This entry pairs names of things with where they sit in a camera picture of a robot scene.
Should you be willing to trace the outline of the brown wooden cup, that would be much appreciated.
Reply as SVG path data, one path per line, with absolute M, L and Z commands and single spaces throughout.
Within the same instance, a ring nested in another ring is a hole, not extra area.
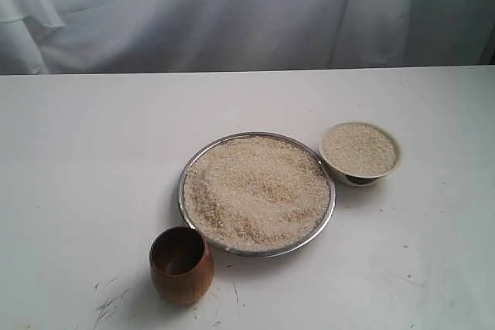
M 203 235 L 193 228 L 164 231 L 151 245 L 148 258 L 152 283 L 170 303 L 195 304 L 213 283 L 213 256 Z

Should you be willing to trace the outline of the round metal rice tray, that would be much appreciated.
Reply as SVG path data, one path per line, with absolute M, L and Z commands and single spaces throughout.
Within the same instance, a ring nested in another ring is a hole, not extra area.
M 177 199 L 184 222 L 215 247 L 276 257 L 322 232 L 336 186 L 321 157 L 302 142 L 245 132 L 201 148 L 182 170 Z

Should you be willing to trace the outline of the white ceramic rice bowl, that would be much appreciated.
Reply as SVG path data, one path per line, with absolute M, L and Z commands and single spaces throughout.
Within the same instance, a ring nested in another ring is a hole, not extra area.
M 401 163 L 401 148 L 383 128 L 346 121 L 324 131 L 319 153 L 332 175 L 345 185 L 368 187 L 393 173 Z

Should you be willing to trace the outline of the white backdrop cloth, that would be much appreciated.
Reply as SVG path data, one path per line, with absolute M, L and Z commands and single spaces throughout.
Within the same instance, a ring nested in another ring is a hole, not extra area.
M 494 0 L 1 0 L 1 72 L 474 65 Z

